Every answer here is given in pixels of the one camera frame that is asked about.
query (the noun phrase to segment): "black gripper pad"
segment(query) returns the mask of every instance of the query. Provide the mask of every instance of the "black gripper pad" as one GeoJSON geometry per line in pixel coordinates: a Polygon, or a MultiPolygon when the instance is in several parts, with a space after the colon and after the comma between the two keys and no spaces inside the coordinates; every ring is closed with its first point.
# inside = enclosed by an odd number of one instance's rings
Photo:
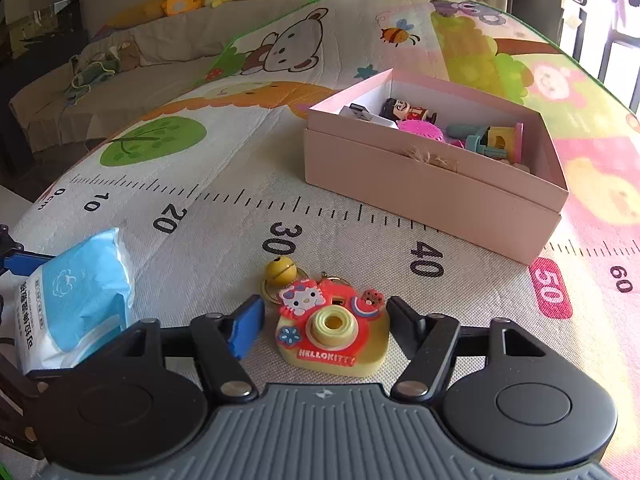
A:
{"type": "Polygon", "coordinates": [[[489,465],[453,443],[430,410],[390,400],[379,384],[270,384],[254,402],[220,408],[195,441],[151,468],[119,476],[92,476],[52,464],[40,473],[40,478],[610,480],[613,477],[596,463],[558,472],[519,472],[489,465]]]}

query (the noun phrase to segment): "pink box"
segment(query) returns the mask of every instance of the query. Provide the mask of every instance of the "pink box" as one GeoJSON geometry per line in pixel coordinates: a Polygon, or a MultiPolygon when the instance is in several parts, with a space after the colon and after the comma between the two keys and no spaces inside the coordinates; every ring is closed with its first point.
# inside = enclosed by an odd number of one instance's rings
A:
{"type": "Polygon", "coordinates": [[[433,77],[387,70],[312,107],[304,133],[309,184],[421,222],[529,265],[569,196],[539,113],[433,77]],[[355,102],[379,114],[394,97],[437,112],[436,125],[524,124],[531,174],[444,142],[339,116],[355,102]],[[419,162],[408,153],[429,158],[419,162]]]}

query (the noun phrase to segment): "pink plastic toy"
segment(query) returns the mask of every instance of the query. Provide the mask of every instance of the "pink plastic toy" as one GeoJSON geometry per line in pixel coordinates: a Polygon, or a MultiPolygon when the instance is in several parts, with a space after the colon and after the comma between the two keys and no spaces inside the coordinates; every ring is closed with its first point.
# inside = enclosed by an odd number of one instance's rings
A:
{"type": "Polygon", "coordinates": [[[418,121],[415,119],[400,121],[398,123],[398,130],[444,142],[444,134],[442,133],[442,130],[435,124],[431,124],[426,121],[418,121]]]}

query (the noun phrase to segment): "blue star print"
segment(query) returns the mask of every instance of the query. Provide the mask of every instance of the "blue star print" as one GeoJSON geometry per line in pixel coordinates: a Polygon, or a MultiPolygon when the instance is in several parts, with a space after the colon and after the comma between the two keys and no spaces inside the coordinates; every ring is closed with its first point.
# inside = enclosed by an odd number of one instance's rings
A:
{"type": "Polygon", "coordinates": [[[356,79],[361,77],[362,80],[364,81],[365,79],[369,79],[370,77],[375,76],[377,73],[378,71],[374,70],[373,65],[370,64],[369,66],[360,67],[358,69],[358,73],[353,77],[356,79]]]}
{"type": "Polygon", "coordinates": [[[280,329],[278,339],[287,346],[293,346],[302,340],[300,337],[300,331],[295,326],[283,326],[280,329]]]}

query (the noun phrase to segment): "blue tissue package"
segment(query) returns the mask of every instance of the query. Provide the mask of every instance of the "blue tissue package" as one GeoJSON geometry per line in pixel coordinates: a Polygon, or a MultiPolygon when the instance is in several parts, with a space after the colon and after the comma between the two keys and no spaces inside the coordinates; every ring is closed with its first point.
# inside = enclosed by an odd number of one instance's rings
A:
{"type": "Polygon", "coordinates": [[[134,283],[113,228],[39,267],[16,297],[16,347],[23,373],[71,368],[122,332],[134,283]]]}

